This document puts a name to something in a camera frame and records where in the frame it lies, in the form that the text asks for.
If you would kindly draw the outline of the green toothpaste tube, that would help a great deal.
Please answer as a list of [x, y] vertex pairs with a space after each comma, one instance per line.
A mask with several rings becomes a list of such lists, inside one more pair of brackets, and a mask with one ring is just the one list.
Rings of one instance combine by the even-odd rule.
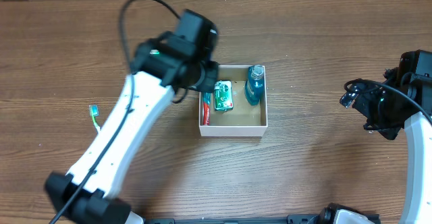
[[204, 92], [202, 94], [202, 103], [202, 125], [210, 125], [211, 93]]

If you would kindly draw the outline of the green white soap packet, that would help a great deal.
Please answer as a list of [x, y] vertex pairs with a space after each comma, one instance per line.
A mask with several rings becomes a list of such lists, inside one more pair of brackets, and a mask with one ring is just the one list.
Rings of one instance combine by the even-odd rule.
[[230, 111], [234, 108], [231, 81], [221, 80], [216, 82], [213, 95], [216, 111]]

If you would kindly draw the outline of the blue mouthwash bottle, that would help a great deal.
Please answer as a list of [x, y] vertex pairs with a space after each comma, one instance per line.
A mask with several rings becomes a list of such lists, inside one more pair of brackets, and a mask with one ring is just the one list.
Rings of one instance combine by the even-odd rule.
[[245, 82], [245, 96], [250, 105], [260, 103], [264, 92], [265, 68], [262, 65], [254, 65], [248, 68], [247, 80]]

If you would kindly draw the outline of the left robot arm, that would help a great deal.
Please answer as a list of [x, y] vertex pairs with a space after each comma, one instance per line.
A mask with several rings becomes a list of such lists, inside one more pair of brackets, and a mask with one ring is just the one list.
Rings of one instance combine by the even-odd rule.
[[86, 152], [64, 175], [52, 172], [45, 191], [56, 215], [75, 223], [144, 223], [117, 196], [146, 135], [177, 89], [210, 92], [218, 77], [211, 61], [214, 23], [184, 10], [175, 31], [140, 43], [112, 112]]

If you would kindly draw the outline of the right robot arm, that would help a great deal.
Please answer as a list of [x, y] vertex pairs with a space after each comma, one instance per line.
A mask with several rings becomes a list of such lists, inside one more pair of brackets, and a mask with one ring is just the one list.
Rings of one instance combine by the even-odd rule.
[[364, 115], [366, 131], [395, 140], [406, 135], [408, 170], [401, 223], [431, 222], [431, 53], [409, 51], [384, 82], [355, 79], [344, 84], [340, 104]]

